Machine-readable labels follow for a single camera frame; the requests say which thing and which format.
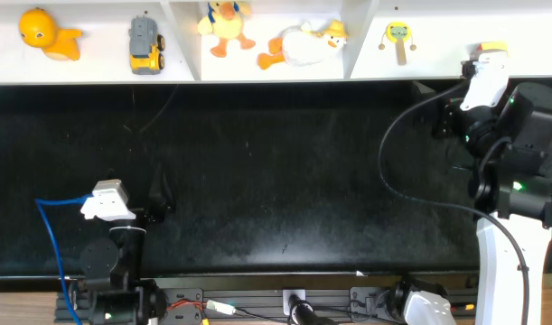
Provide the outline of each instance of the black cable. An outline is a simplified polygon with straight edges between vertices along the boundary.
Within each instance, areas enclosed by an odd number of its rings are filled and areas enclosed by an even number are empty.
[[[491,145],[489,150],[486,152],[484,157],[481,160],[481,164],[478,167],[478,172],[483,173],[484,167],[486,167],[486,164],[489,163],[489,160],[492,157],[492,154],[496,151],[496,149],[501,146],[501,144],[510,144],[512,142],[512,139],[510,139],[509,136],[504,136],[497,140],[494,144]]]
[[[488,215],[488,214],[486,214],[482,211],[479,211],[477,209],[468,208],[468,207],[465,207],[465,206],[462,206],[462,205],[459,205],[459,204],[443,203],[443,202],[435,202],[435,201],[431,201],[431,200],[424,200],[424,199],[414,198],[414,197],[410,197],[408,195],[402,194],[399,191],[394,190],[392,187],[390,187],[390,185],[388,184],[386,179],[384,179],[384,174],[382,172],[382,149],[384,148],[384,144],[386,142],[386,139],[388,138],[388,135],[389,135],[390,131],[392,131],[394,126],[400,120],[402,120],[402,118],[407,116],[410,112],[422,107],[423,105],[425,105],[426,103],[429,103],[432,100],[436,100],[436,99],[438,99],[442,96],[445,96],[447,94],[452,93],[453,91],[456,91],[457,89],[465,87],[467,83],[468,83],[468,81],[461,82],[458,85],[456,85],[456,86],[454,86],[454,87],[452,87],[452,88],[450,88],[450,89],[448,89],[448,90],[446,90],[446,91],[444,91],[444,92],[442,92],[442,93],[440,93],[436,96],[425,99],[425,100],[413,105],[412,107],[405,110],[402,114],[400,114],[392,122],[392,124],[388,127],[388,130],[386,130],[386,133],[382,137],[382,140],[380,141],[380,147],[379,147],[379,151],[378,151],[378,173],[379,173],[380,179],[382,180],[382,183],[384,184],[384,186],[386,186],[387,189],[389,189],[392,193],[399,196],[400,198],[411,200],[411,201],[414,201],[414,202],[417,202],[417,203],[429,204],[429,205],[433,205],[433,206],[441,207],[441,208],[461,209],[461,210],[464,210],[464,211],[467,211],[467,212],[471,212],[473,214],[478,215],[479,217],[487,219],[496,228],[498,228],[502,232],[502,234],[504,234],[504,236],[507,237],[507,239],[510,241],[510,244],[512,245],[515,252],[517,253],[517,257],[519,258],[520,271],[522,272],[522,283],[523,283],[523,302],[522,302],[522,320],[521,320],[521,324],[522,325],[527,325],[527,322],[529,320],[529,291],[530,291],[530,288],[529,288],[529,268],[527,267],[527,264],[525,263],[525,256],[522,254],[519,243],[517,243],[517,241],[514,239],[514,237],[510,234],[509,230],[507,230],[499,222],[499,220],[497,220],[496,218],[494,218],[494,217],[492,217],[492,216],[490,216],[490,215]]]
[[[381,320],[381,321],[385,321],[389,324],[398,324],[398,325],[403,325],[404,323],[400,323],[400,322],[397,322],[397,321],[392,321],[392,320],[387,320],[387,319],[383,319],[383,318],[380,318],[378,316],[375,316],[375,315],[367,315],[367,314],[363,314],[363,313],[359,313],[359,312],[354,312],[354,311],[343,311],[343,310],[338,310],[338,309],[334,309],[334,308],[328,308],[328,307],[313,307],[313,309],[315,311],[329,311],[329,312],[337,312],[337,313],[342,313],[342,314],[346,314],[346,315],[354,315],[354,316],[360,316],[360,317],[365,317],[366,319],[372,319],[372,320]]]
[[[149,121],[149,123],[147,123],[145,126],[143,126],[141,128],[141,130],[139,130],[139,134],[142,134],[143,132],[145,132],[145,130],[147,128],[149,128],[149,126],[151,126],[153,123],[155,123],[155,121],[157,120],[157,118],[159,118],[159,116],[161,116],[161,114],[164,113],[165,109],[169,106],[169,104],[171,103],[173,97],[175,97],[175,93],[177,92],[177,89],[179,88],[179,85],[175,85],[175,89],[173,90],[173,92],[171,93],[171,95],[169,95],[169,98],[167,99],[167,101],[165,102],[165,105],[163,107],[161,107],[161,109],[159,110],[159,112],[151,119],[151,121]]]
[[[236,311],[243,312],[246,316],[257,318],[259,320],[268,320],[268,321],[278,322],[278,323],[282,323],[282,324],[287,324],[287,321],[285,321],[285,320],[276,320],[276,319],[273,319],[273,318],[256,315],[254,313],[251,313],[251,312],[246,311],[246,310],[241,309],[241,308],[236,308]]]

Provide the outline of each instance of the white connector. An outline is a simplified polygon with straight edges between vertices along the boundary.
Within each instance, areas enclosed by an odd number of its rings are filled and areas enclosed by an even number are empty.
[[[135,219],[135,213],[127,209],[127,201],[121,180],[100,181],[93,189],[93,197],[87,198],[80,212],[85,215],[85,219]]]
[[[226,314],[226,315],[233,315],[236,313],[236,308],[233,307],[232,305],[228,305],[227,303],[223,303],[223,302],[216,302],[213,300],[207,301],[206,308],[212,311],[217,311],[222,314]]]

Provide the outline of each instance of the black tabletop surface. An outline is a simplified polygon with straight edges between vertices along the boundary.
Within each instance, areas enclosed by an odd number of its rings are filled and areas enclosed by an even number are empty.
[[[144,275],[478,270],[472,216],[399,199],[379,182],[379,139],[411,102],[410,83],[179,86],[140,133],[174,87],[0,88],[0,276],[58,273],[35,198],[79,197],[115,175],[141,205],[160,163],[177,210],[147,229]],[[453,168],[469,156],[430,137],[433,114],[395,129],[388,179],[472,205],[469,174]],[[552,178],[552,155],[543,172]],[[108,234],[79,209],[46,209],[70,275]]]

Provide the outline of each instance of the robotic arm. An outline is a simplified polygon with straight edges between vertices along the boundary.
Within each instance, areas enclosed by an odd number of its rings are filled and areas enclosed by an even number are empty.
[[[516,239],[529,267],[528,324],[540,324],[542,274],[552,237],[552,183],[538,173],[552,140],[552,88],[518,85],[497,105],[508,84],[506,49],[483,44],[463,65],[471,80],[462,99],[448,98],[434,136],[456,136],[474,158],[469,193],[475,207],[496,218]],[[510,241],[486,219],[477,220],[481,270],[476,324],[519,324],[523,281]],[[390,294],[389,312],[410,325],[454,324],[445,292],[405,280]]]

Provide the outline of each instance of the yellow hat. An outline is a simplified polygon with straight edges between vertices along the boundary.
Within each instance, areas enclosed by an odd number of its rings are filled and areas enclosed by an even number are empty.
[[[323,33],[334,36],[334,37],[348,37],[346,30],[344,29],[344,24],[340,21],[333,21],[328,27],[327,30]]]

